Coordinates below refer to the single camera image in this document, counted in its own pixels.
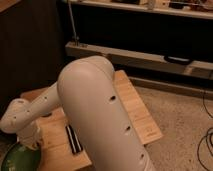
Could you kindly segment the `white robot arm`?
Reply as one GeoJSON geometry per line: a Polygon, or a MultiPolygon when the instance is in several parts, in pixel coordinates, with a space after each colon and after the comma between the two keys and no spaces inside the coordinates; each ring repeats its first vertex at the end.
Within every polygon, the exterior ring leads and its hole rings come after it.
{"type": "Polygon", "coordinates": [[[0,130],[17,133],[60,107],[96,171],[156,171],[114,85],[115,70],[101,56],[69,63],[32,102],[13,100],[0,130]]]}

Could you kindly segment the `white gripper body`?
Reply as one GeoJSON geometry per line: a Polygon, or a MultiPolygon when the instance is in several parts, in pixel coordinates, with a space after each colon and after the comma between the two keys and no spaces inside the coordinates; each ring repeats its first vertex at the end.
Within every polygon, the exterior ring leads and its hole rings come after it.
{"type": "Polygon", "coordinates": [[[31,150],[37,150],[42,143],[42,131],[36,122],[17,132],[18,141],[31,150]]]}

